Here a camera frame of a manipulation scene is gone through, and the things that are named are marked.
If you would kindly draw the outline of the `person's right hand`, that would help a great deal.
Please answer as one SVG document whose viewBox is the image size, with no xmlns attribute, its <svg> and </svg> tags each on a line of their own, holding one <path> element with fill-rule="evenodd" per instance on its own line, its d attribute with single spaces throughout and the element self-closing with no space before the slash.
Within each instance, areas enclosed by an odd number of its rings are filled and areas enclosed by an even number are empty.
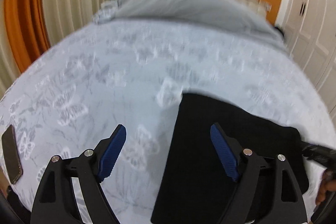
<svg viewBox="0 0 336 224">
<path fill-rule="evenodd" d="M 323 173 L 318 194 L 315 200 L 315 204 L 319 206 L 326 199 L 327 192 L 335 192 L 335 191 L 336 191 L 336 181 L 335 179 L 333 179 L 332 171 L 327 169 Z"/>
</svg>

